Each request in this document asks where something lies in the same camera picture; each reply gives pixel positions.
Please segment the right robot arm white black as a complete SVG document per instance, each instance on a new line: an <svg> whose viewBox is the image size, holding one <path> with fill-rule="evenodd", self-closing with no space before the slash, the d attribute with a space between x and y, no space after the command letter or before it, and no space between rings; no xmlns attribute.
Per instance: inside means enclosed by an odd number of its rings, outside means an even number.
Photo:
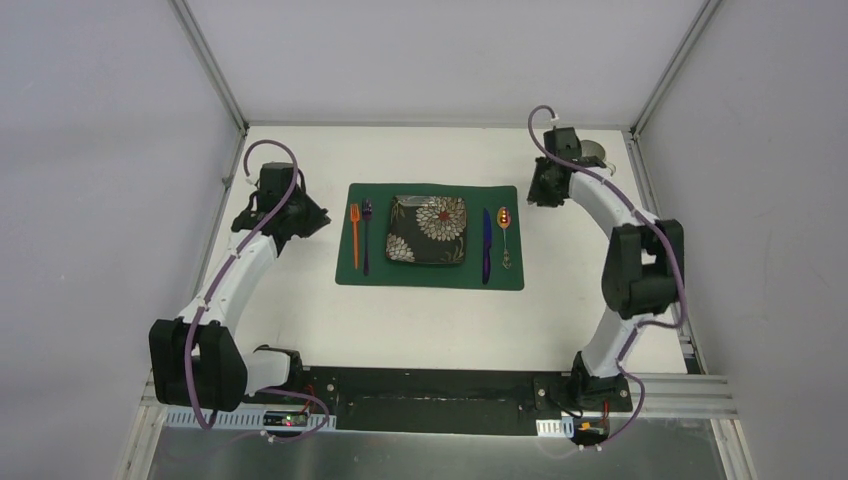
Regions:
<svg viewBox="0 0 848 480"><path fill-rule="evenodd" d="M642 328L680 299L683 228L637 207L610 179L606 165L586 157L571 127L554 127L536 141L536 160L527 200L557 207L571 200L608 238L601 274L606 308L590 342L575 356L565 390L583 410L626 392L621 368Z"/></svg>

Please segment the gold copper spoon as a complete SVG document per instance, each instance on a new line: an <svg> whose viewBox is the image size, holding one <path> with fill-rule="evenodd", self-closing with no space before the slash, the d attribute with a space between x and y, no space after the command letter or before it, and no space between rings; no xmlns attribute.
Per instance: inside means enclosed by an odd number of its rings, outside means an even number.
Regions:
<svg viewBox="0 0 848 480"><path fill-rule="evenodd" d="M504 269L509 270L511 268L511 256L508 247L508 231L511 226L512 217L510 210L506 207L500 207L497 213L497 225L501 229L502 238L503 238L503 256L502 256L502 266Z"/></svg>

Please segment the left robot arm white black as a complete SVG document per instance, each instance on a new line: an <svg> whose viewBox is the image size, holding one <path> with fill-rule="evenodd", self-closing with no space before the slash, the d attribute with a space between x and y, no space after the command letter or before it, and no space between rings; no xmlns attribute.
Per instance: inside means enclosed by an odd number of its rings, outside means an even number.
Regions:
<svg viewBox="0 0 848 480"><path fill-rule="evenodd" d="M281 404L303 396L299 352L267 344L240 347L235 340L248 300L285 244L330 222L303 180L289 162L264 164L248 207L231 225L217 273L175 319L154 322L149 348L159 402L232 412L265 388Z"/></svg>

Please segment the orange plastic fork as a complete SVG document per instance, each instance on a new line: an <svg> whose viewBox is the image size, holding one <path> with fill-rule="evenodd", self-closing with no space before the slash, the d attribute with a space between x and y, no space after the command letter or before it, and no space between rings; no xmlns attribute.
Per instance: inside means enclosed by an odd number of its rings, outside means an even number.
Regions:
<svg viewBox="0 0 848 480"><path fill-rule="evenodd" d="M352 247L353 247L353 265L354 269L358 270L360 266L359 254L359 223L361 221L361 209L357 203L352 203L349 210L350 222L352 224Z"/></svg>

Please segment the green placemat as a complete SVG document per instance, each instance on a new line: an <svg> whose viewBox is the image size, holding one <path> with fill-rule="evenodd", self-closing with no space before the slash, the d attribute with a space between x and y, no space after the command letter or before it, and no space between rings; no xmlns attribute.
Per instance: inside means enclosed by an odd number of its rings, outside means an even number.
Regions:
<svg viewBox="0 0 848 480"><path fill-rule="evenodd" d="M386 236L390 223L390 202L396 195L426 195L461 197L467 207L466 258L459 265L415 265L389 260L385 254ZM352 224L349 207L369 198L373 205L370 222L370 274L354 269ZM506 206L512 217L508 231L511 268L502 266L503 238L497 225L497 213ZM491 248L491 276L482 284L482 214L489 210L492 219L493 243ZM467 186L427 183L353 183L348 187L341 218L342 233L336 262L335 281L339 285L434 287L453 289L483 289L521 291L524 289L524 271L521 251L521 223L518 191L513 185ZM363 224L359 225L359 254L363 255Z"/></svg>

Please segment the grey ribbed mug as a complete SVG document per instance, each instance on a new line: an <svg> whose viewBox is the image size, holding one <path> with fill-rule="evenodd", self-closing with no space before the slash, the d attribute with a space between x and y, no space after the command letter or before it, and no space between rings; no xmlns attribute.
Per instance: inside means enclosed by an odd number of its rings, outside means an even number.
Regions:
<svg viewBox="0 0 848 480"><path fill-rule="evenodd" d="M610 175L616 173L616 166L609 163L606 158L606 150L604 147L592 140L582 140L580 142L581 153L584 158L596 158L601 166L609 171Z"/></svg>

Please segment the purple metallic fork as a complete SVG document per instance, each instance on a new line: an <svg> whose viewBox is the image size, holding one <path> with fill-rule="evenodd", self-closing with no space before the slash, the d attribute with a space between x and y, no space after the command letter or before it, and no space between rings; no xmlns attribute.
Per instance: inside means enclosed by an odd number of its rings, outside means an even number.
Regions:
<svg viewBox="0 0 848 480"><path fill-rule="evenodd" d="M369 198L364 198L361 203L362 208L362 218L364 222L363 233L364 233L364 256L363 256L363 275L368 276L370 274L370 253L369 253L369 237L370 237L370 222L373 215L373 205Z"/></svg>

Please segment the blue plastic knife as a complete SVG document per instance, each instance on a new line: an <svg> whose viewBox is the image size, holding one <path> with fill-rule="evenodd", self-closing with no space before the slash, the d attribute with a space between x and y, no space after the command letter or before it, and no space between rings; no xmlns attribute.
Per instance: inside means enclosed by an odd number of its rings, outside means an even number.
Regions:
<svg viewBox="0 0 848 480"><path fill-rule="evenodd" d="M487 285L490 281L492 262L491 262L491 248L493 243L493 231L492 231L492 219L491 214L488 209L483 209L482 214L482 235L483 235L483 246L482 246L482 284Z"/></svg>

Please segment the black floral square plate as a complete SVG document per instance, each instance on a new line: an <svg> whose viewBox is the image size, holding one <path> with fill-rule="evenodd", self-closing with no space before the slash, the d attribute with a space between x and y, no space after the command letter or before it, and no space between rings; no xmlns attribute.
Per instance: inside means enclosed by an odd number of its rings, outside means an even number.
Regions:
<svg viewBox="0 0 848 480"><path fill-rule="evenodd" d="M390 202L385 254L398 263L459 265L466 258L467 232L463 198L396 195Z"/></svg>

